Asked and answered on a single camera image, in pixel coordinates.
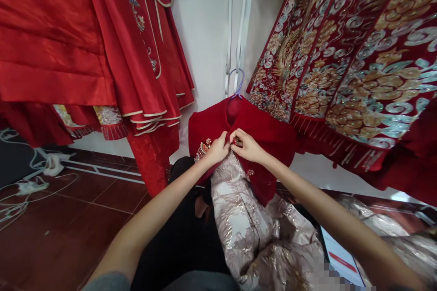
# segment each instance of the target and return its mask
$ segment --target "right hand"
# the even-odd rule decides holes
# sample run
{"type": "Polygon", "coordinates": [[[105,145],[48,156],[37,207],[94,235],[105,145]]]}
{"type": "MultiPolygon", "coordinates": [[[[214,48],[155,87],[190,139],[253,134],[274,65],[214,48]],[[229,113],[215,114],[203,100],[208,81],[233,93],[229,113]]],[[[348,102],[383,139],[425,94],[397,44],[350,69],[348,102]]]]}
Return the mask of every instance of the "right hand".
{"type": "Polygon", "coordinates": [[[256,143],[252,136],[240,128],[231,133],[229,136],[229,143],[231,143],[232,151],[249,161],[262,164],[269,155],[262,147],[259,146],[258,143],[256,143]],[[243,143],[241,148],[232,144],[236,136],[240,142],[243,143]]]}

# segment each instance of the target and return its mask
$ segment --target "fringe trim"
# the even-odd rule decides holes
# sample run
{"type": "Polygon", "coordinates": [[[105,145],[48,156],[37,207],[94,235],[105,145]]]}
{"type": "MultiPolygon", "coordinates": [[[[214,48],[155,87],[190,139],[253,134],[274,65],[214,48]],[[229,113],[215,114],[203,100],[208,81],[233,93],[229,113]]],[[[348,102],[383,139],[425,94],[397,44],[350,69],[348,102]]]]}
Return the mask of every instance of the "fringe trim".
{"type": "Polygon", "coordinates": [[[307,149],[311,148],[311,143],[317,144],[321,152],[334,162],[334,166],[339,164],[356,174],[379,170],[381,163],[378,159],[388,151],[388,149],[378,149],[356,142],[339,134],[324,121],[295,115],[290,125],[294,126],[298,139],[303,143],[302,150],[306,151],[305,141],[309,141],[307,149]]]}
{"type": "Polygon", "coordinates": [[[127,127],[123,123],[102,125],[102,133],[107,141],[115,141],[127,136],[127,127]]]}

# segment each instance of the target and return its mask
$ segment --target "black pants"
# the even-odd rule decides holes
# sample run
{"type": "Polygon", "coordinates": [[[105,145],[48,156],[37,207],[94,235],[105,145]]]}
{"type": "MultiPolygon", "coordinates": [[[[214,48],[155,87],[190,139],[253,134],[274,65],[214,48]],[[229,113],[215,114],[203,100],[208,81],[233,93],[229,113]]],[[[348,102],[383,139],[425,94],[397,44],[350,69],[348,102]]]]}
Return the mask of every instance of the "black pants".
{"type": "MultiPolygon", "coordinates": [[[[173,166],[169,183],[193,165],[193,158],[180,158],[173,166]]],[[[161,290],[181,275],[194,270],[229,274],[213,210],[207,223],[194,215],[194,202],[199,195],[196,189],[190,190],[144,249],[131,290],[161,290]]],[[[203,197],[205,201],[208,201],[207,192],[203,197]]]]}

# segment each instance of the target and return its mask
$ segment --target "white cable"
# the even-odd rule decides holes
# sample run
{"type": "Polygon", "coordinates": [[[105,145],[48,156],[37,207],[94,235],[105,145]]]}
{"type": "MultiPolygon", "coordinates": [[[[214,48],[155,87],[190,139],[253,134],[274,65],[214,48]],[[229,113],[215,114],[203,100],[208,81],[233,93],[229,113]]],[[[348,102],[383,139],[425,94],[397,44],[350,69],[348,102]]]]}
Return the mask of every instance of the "white cable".
{"type": "MultiPolygon", "coordinates": [[[[4,230],[6,227],[8,227],[10,224],[12,224],[13,222],[15,222],[17,219],[19,219],[19,218],[24,214],[24,212],[26,211],[27,206],[29,205],[29,203],[31,203],[31,202],[36,202],[36,201],[40,201],[40,200],[43,200],[43,199],[46,199],[46,198],[48,198],[48,197],[50,197],[50,196],[52,196],[52,195],[54,195],[54,194],[56,194],[56,193],[58,193],[58,192],[64,190],[64,189],[66,189],[66,188],[69,187],[71,184],[73,184],[74,182],[76,182],[77,178],[79,177],[79,175],[76,174],[76,173],[70,173],[70,174],[65,174],[65,175],[62,175],[62,176],[57,176],[57,177],[55,177],[55,178],[65,177],[65,176],[69,176],[69,175],[75,175],[76,177],[75,177],[74,180],[72,180],[72,181],[71,181],[67,186],[64,186],[63,188],[57,190],[56,192],[50,193],[49,195],[47,195],[47,196],[45,196],[45,197],[42,197],[42,198],[39,198],[39,199],[35,199],[35,200],[30,200],[30,201],[29,201],[29,197],[30,197],[30,195],[32,194],[32,193],[29,193],[29,194],[26,196],[26,199],[25,199],[23,202],[21,202],[21,203],[18,203],[18,204],[5,204],[5,203],[2,203],[2,202],[5,201],[6,199],[12,198],[12,197],[14,197],[14,196],[19,196],[19,193],[17,192],[17,193],[15,193],[15,194],[13,194],[13,195],[9,195],[9,196],[7,196],[7,197],[1,199],[1,200],[0,200],[0,205],[1,205],[1,206],[6,206],[6,207],[8,207],[8,208],[5,208],[5,209],[0,210],[0,213],[4,213],[4,212],[6,212],[5,216],[4,216],[3,218],[0,219],[0,223],[2,223],[2,222],[4,222],[4,221],[8,221],[8,220],[10,220],[10,219],[12,219],[12,218],[14,218],[14,217],[15,217],[15,218],[14,218],[11,222],[9,222],[9,223],[6,224],[5,226],[3,226],[3,227],[0,229],[0,232],[1,232],[2,230],[4,230]]],[[[38,180],[38,179],[40,179],[43,183],[46,183],[46,182],[45,182],[45,181],[44,181],[40,176],[37,176],[37,177],[36,177],[36,180],[38,180]]],[[[13,183],[13,184],[9,184],[9,185],[3,186],[2,188],[0,188],[0,191],[3,190],[3,189],[5,189],[5,188],[7,188],[7,187],[12,186],[12,185],[17,185],[19,182],[22,182],[22,181],[29,182],[29,180],[27,180],[27,179],[21,179],[21,180],[15,182],[15,183],[13,183]]]]}
{"type": "MultiPolygon", "coordinates": [[[[29,144],[24,143],[24,142],[9,141],[10,138],[14,138],[16,136],[18,136],[18,132],[14,129],[11,129],[11,128],[6,128],[6,129],[0,131],[0,141],[5,142],[5,143],[23,144],[23,145],[29,146],[29,144]]],[[[46,164],[47,160],[43,160],[43,161],[40,161],[38,163],[33,163],[35,161],[36,157],[38,156],[38,150],[37,149],[32,149],[32,150],[33,150],[33,157],[32,157],[32,160],[29,162],[29,167],[34,169],[34,170],[40,170],[40,169],[44,168],[44,165],[46,164]]],[[[62,153],[62,152],[56,151],[56,150],[44,149],[44,151],[62,153]]]]}

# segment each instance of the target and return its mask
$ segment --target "plastic hanger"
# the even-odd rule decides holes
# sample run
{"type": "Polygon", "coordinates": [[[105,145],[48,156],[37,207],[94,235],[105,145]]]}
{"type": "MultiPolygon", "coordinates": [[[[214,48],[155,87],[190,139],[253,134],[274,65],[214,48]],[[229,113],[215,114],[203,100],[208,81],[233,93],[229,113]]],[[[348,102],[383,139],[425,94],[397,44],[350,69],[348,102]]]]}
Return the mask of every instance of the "plastic hanger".
{"type": "MultiPolygon", "coordinates": [[[[231,77],[232,73],[233,73],[234,71],[236,71],[236,70],[237,70],[237,68],[233,69],[233,70],[231,71],[231,73],[229,74],[229,77],[231,77]]],[[[243,82],[244,82],[244,76],[245,76],[245,74],[244,74],[243,69],[238,68],[238,70],[240,70],[240,71],[243,73],[243,78],[241,79],[241,82],[240,82],[240,85],[239,85],[238,88],[237,88],[237,91],[235,92],[235,94],[234,94],[233,96],[231,96],[231,98],[234,98],[234,97],[236,97],[237,95],[238,95],[240,98],[243,98],[243,97],[241,96],[241,87],[243,86],[243,82]]]]}

